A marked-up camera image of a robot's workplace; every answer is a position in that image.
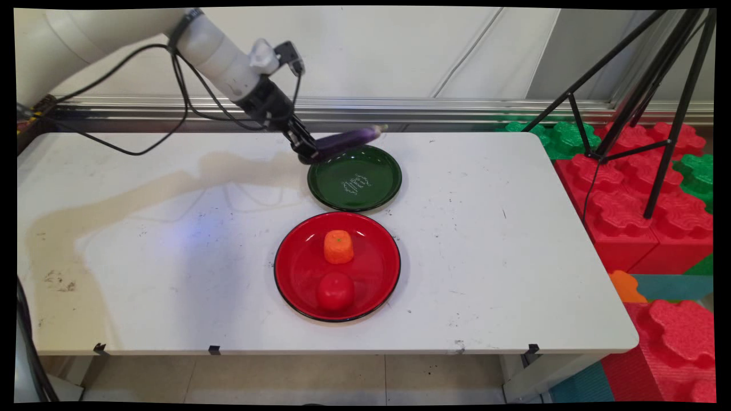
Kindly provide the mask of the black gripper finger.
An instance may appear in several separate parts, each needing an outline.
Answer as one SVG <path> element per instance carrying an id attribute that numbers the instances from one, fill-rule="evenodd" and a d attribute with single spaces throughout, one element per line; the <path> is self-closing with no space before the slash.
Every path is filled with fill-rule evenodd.
<path id="1" fill-rule="evenodd" d="M 310 143 L 293 143 L 292 150 L 297 154 L 300 163 L 306 166 L 311 166 L 321 161 L 319 151 Z"/>
<path id="2" fill-rule="evenodd" d="M 296 115 L 286 120 L 284 135 L 290 141 L 290 146 L 297 154 L 315 154 L 316 144 L 304 124 Z"/>

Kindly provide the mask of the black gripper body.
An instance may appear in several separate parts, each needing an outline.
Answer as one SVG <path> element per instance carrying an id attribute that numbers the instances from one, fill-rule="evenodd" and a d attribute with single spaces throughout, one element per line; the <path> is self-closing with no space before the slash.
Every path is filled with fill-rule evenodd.
<path id="1" fill-rule="evenodd" d="M 266 131 L 291 131 L 300 127 L 294 103 L 268 76 L 263 75 L 246 96 L 233 102 Z"/>

